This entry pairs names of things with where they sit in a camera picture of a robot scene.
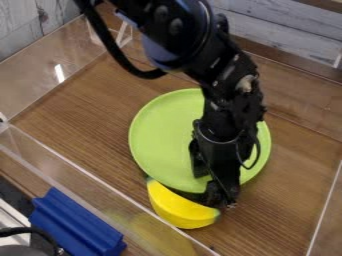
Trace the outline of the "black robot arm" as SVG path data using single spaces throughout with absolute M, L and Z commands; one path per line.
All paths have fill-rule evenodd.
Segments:
M 200 86 L 204 110 L 192 122 L 188 145 L 195 177 L 208 175 L 199 202 L 231 206 L 240 192 L 240 170 L 262 153 L 258 123 L 266 107 L 255 62 L 229 37 L 224 15 L 207 0 L 107 0 L 116 15 L 141 33 L 148 71 L 129 62 L 91 0 L 73 0 L 119 65 L 143 79 L 181 72 Z

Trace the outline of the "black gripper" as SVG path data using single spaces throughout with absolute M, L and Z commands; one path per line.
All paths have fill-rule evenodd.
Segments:
M 260 104 L 225 102 L 217 105 L 211 100 L 204 101 L 203 114 L 192 121 L 188 144 L 192 176 L 195 179 L 209 177 L 199 195 L 204 206 L 217 207 L 223 193 L 224 206 L 235 208 L 241 171 L 251 171 L 255 176 L 266 165 L 267 145 L 259 138 L 264 112 Z

